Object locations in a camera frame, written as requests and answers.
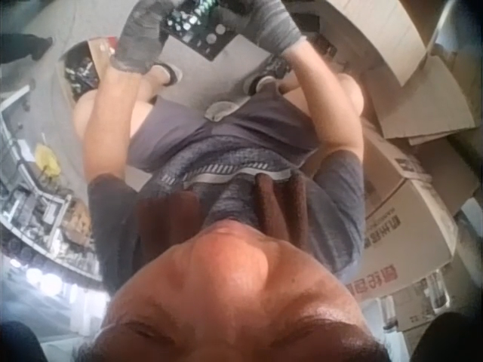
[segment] gray t-shirt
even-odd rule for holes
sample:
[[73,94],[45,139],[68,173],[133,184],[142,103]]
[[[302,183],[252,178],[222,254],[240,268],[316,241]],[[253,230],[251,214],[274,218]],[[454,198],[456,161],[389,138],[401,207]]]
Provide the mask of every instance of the gray t-shirt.
[[[284,182],[300,171],[282,156],[237,137],[211,136],[188,145],[155,173],[138,193],[110,175],[88,189],[94,241],[107,290],[114,293],[136,271],[140,243],[134,210],[143,198],[180,190],[199,197],[203,227],[223,219],[259,228],[254,212],[254,177]],[[314,179],[304,177],[309,249],[342,282],[349,281],[363,250],[364,183],[360,160],[339,151],[326,158]]]

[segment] circuit board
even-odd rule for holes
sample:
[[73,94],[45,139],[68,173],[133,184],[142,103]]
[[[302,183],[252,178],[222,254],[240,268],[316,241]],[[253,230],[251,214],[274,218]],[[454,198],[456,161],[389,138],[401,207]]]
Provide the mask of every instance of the circuit board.
[[218,0],[189,0],[163,21],[162,31],[212,61],[236,36],[212,16],[218,3]]

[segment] electronic device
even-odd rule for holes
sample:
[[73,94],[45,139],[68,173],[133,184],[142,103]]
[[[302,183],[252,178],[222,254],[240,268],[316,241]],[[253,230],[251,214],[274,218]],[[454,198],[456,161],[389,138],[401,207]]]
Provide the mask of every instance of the electronic device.
[[162,32],[167,32],[208,60],[213,60],[236,36],[213,16],[213,10],[221,5],[239,14],[248,9],[239,0],[188,0],[162,22]]

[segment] knee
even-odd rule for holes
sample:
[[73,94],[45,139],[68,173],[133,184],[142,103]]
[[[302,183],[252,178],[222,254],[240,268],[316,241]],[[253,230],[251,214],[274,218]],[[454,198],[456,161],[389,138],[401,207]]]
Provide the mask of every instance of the knee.
[[79,98],[72,112],[75,132],[81,140],[84,138],[85,129],[88,126],[89,118],[94,109],[96,94],[97,90],[91,90],[84,94]]
[[346,95],[349,97],[350,101],[354,105],[354,109],[357,111],[358,115],[362,114],[364,111],[364,95],[362,93],[362,89],[355,81],[353,77],[348,74],[340,73],[337,75],[340,85],[346,92]]

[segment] work glove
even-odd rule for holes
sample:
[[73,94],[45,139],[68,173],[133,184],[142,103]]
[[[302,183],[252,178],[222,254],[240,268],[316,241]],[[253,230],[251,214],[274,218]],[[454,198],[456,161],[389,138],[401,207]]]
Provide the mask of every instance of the work glove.
[[236,13],[224,5],[216,9],[221,23],[243,35],[271,54],[280,55],[303,39],[281,0],[238,0],[245,14]]
[[161,21],[184,1],[139,0],[119,37],[112,66],[123,72],[146,74],[168,40],[166,32],[160,33]]

